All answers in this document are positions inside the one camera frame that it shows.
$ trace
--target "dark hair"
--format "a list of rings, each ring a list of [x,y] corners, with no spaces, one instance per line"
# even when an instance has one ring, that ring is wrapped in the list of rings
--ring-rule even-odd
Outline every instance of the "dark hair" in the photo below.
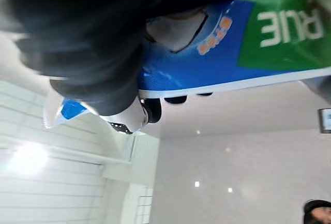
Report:
[[[304,206],[304,224],[323,224],[319,220],[316,220],[312,215],[311,211],[318,207],[331,207],[331,202],[323,201],[323,200],[313,200],[309,201]]]

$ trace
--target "green tail section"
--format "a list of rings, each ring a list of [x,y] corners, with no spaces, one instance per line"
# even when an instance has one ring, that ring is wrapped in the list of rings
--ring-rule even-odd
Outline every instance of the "green tail section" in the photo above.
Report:
[[[329,13],[315,0],[255,2],[238,65],[267,70],[331,66]]]

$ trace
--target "ceiling light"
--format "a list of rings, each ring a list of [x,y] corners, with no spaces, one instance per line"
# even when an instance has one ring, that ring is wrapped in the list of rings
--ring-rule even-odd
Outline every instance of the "ceiling light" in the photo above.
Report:
[[[17,148],[8,163],[8,169],[19,174],[37,174],[46,165],[47,151],[38,144],[30,143]]]

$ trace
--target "white ceiling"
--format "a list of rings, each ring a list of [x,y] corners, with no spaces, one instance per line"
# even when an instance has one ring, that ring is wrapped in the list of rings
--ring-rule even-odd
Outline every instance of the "white ceiling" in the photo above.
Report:
[[[318,129],[162,140],[151,223],[302,223],[331,200],[330,159]]]
[[[162,103],[161,137],[184,138],[318,127],[322,98],[300,82],[190,96],[182,105]]]

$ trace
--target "white wall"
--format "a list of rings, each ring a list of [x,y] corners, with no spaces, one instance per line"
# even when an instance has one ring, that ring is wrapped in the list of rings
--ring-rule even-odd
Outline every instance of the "white wall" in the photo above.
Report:
[[[151,223],[301,223],[330,185],[331,136],[317,129],[162,140]]]
[[[83,116],[53,129],[45,129],[40,96],[14,84],[0,82],[0,133],[44,144],[103,153],[97,132],[93,129],[94,116]]]
[[[0,135],[103,154],[88,116],[46,130],[43,97],[7,82],[0,90]],[[51,154],[39,174],[27,176],[6,170],[10,157],[0,149],[1,224],[103,223],[107,180],[98,165]]]
[[[112,180],[153,187],[159,139],[150,135],[137,136],[131,165],[106,165],[103,176]]]

